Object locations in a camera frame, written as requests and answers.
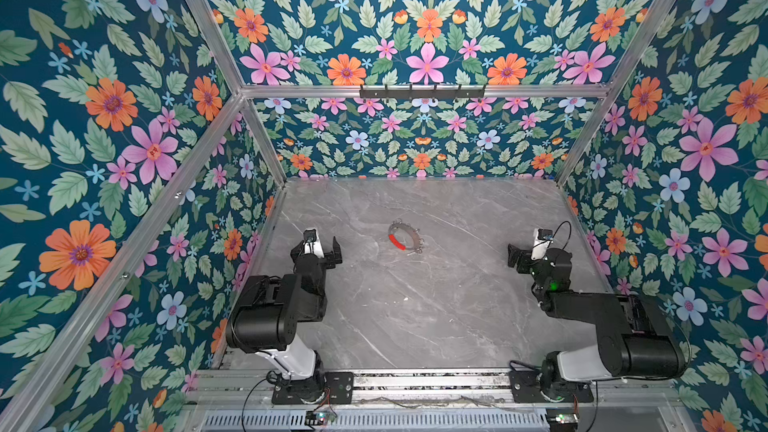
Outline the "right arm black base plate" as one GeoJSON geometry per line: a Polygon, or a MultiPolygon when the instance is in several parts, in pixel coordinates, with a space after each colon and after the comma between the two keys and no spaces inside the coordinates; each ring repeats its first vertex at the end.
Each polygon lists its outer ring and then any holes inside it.
{"type": "Polygon", "coordinates": [[[593,403],[591,386],[586,382],[548,381],[540,372],[511,370],[510,390],[516,403],[593,403]]]}

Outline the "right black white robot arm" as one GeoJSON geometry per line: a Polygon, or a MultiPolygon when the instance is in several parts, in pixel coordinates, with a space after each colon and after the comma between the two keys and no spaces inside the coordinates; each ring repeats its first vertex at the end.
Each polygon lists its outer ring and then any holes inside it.
{"type": "Polygon", "coordinates": [[[548,317],[590,324],[595,342],[548,353],[533,367],[529,386],[543,399],[596,397],[591,384],[621,379],[666,381],[682,377],[687,361],[674,333],[653,305],[638,295],[578,292],[571,288],[572,254],[539,243],[531,249],[510,244],[507,265],[532,278],[531,293],[548,317]]]}

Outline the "large keyring with red grip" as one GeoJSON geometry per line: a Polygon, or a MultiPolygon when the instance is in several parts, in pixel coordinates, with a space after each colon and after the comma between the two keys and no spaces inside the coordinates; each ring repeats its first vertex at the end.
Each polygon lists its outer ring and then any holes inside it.
{"type": "Polygon", "coordinates": [[[397,219],[388,228],[387,237],[390,243],[402,252],[421,254],[424,241],[419,230],[412,225],[397,219]]]}

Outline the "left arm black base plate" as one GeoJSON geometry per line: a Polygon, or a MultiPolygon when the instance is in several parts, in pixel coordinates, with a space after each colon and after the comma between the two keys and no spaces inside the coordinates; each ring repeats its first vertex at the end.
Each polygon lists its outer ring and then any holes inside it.
{"type": "Polygon", "coordinates": [[[352,372],[321,372],[302,380],[281,379],[273,390],[273,405],[349,405],[355,375],[352,372]]]}

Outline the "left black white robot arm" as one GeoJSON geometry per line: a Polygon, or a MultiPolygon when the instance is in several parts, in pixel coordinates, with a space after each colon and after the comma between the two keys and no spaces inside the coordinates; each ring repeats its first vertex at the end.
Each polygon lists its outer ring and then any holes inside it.
{"type": "Polygon", "coordinates": [[[298,335],[301,323],[323,321],[328,297],[327,271],[343,262],[334,239],[325,252],[312,230],[290,252],[293,269],[281,277],[257,275],[243,286],[225,330],[230,348],[256,355],[271,370],[275,404],[319,404],[329,394],[320,354],[298,335]]]}

